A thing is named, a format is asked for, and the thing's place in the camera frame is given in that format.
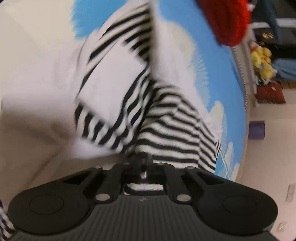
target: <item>purple object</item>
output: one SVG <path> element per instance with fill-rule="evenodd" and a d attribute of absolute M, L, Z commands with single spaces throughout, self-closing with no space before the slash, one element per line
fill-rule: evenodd
<path fill-rule="evenodd" d="M 265 123 L 264 121 L 250 121 L 249 140 L 264 140 Z"/>

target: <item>silver screw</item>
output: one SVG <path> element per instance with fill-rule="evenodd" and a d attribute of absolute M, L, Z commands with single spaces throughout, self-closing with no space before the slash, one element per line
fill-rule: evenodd
<path fill-rule="evenodd" d="M 96 200 L 98 201 L 107 201 L 110 199 L 110 196 L 107 193 L 100 193 L 96 195 Z"/>
<path fill-rule="evenodd" d="M 189 195 L 187 195 L 187 194 L 179 194 L 177 196 L 177 200 L 179 202 L 188 202 L 188 201 L 190 201 L 190 199 L 191 199 L 191 197 Z"/>

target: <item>red cloth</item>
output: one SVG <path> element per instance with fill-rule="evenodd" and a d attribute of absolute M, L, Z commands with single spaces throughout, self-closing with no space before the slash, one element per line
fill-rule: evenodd
<path fill-rule="evenodd" d="M 238 45 L 250 22 L 248 0 L 196 0 L 219 43 Z"/>

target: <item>ridged black surface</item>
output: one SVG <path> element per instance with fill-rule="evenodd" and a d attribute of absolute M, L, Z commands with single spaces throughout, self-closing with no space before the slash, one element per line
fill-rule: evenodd
<path fill-rule="evenodd" d="M 250 237 L 221 234 L 206 226 L 189 205 L 168 196 L 124 196 L 97 205 L 84 223 L 63 234 L 34 236 L 17 232 L 11 241 L 276 241 L 268 232 Z"/>

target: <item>red knit hat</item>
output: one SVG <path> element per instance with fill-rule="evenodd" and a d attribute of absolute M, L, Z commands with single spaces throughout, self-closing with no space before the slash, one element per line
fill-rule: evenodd
<path fill-rule="evenodd" d="M 219 43 L 238 45 L 250 22 L 248 0 L 196 0 Z"/>

